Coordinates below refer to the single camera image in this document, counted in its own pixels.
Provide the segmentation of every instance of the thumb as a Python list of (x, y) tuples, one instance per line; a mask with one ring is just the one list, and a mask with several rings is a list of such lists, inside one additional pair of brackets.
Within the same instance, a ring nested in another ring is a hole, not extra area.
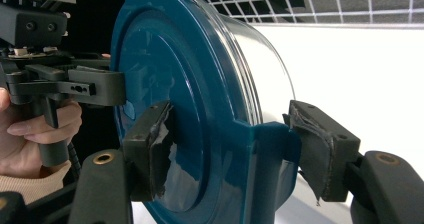
[(10, 105), (9, 93), (6, 89), (0, 87), (0, 111), (6, 110)]

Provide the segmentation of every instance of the blue plastic lid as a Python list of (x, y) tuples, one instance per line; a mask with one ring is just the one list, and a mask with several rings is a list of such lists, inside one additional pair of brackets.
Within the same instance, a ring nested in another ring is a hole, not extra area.
[(159, 223), (269, 222), (294, 188), (300, 142), (286, 125), (263, 123), (231, 28), (202, 0), (126, 0), (117, 18), (121, 140), (152, 104), (175, 109), (166, 191), (145, 203)]

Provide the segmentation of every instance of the white wire rack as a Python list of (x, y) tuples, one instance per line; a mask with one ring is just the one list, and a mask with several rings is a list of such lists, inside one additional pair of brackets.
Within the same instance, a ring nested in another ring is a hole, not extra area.
[(424, 0), (205, 0), (247, 23), (424, 24)]

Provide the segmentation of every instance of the person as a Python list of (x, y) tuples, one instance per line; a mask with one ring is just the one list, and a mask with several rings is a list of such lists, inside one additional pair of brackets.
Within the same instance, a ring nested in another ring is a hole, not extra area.
[(11, 104), (7, 90), (0, 88), (0, 192), (19, 192), (29, 204), (63, 187), (71, 163), (42, 166), (38, 143), (69, 143), (82, 124), (81, 107), (66, 100), (57, 115), (57, 129), (43, 116), (26, 119), (22, 106)]

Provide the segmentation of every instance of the sleeve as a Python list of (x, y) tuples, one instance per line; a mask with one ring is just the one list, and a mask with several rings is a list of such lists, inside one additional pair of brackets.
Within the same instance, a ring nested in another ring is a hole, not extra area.
[(59, 170), (40, 179), (0, 176), (0, 192), (19, 192), (24, 197), (25, 203), (29, 204), (61, 189), (63, 187), (63, 178), (70, 167), (71, 162), (67, 161)]

